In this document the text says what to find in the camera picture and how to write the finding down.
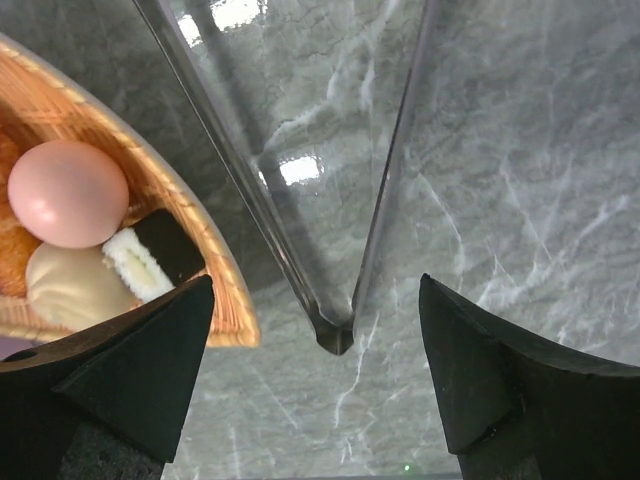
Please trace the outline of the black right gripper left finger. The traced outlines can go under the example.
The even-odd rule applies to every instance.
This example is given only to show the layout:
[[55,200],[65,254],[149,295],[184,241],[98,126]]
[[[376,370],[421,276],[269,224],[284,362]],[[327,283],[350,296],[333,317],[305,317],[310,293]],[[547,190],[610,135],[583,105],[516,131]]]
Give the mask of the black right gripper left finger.
[[2,360],[2,478],[160,478],[175,459],[213,308],[203,275]]

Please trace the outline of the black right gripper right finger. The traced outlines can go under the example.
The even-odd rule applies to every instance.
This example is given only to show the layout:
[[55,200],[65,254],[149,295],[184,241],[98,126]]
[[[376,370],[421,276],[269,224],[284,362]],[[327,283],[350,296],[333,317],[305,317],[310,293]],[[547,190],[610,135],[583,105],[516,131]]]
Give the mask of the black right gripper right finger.
[[638,367],[534,334],[429,275],[419,314],[463,478],[638,478]]

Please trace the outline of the white steamed bun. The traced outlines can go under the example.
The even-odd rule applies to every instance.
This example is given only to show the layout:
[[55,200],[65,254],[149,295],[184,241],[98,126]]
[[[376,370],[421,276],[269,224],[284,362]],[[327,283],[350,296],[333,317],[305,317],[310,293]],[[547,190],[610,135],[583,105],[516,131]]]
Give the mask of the white steamed bun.
[[100,247],[41,244],[25,271],[27,301],[44,321],[79,331],[126,313],[139,300]]

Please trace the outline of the rice and seaweed sushi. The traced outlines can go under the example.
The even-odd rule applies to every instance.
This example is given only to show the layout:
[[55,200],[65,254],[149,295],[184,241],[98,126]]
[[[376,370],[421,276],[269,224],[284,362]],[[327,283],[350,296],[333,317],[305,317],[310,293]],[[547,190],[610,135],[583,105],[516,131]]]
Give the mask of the rice and seaweed sushi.
[[197,245],[166,209],[120,230],[102,251],[142,302],[170,292],[205,269]]

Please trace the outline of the pink egg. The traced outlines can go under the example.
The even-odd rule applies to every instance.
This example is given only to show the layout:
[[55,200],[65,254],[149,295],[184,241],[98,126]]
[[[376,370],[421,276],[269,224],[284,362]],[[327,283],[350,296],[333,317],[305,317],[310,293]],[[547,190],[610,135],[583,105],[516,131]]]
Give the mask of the pink egg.
[[116,233],[129,207],[129,187],[109,155],[87,143],[54,140],[25,152],[8,177],[9,204],[41,241],[80,249]]

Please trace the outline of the metal food tongs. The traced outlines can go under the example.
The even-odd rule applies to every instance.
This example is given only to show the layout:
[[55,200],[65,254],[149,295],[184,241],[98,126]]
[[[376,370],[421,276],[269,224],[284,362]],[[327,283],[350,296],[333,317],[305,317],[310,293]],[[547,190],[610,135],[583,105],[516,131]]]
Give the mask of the metal food tongs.
[[317,344],[354,343],[434,1],[140,1]]

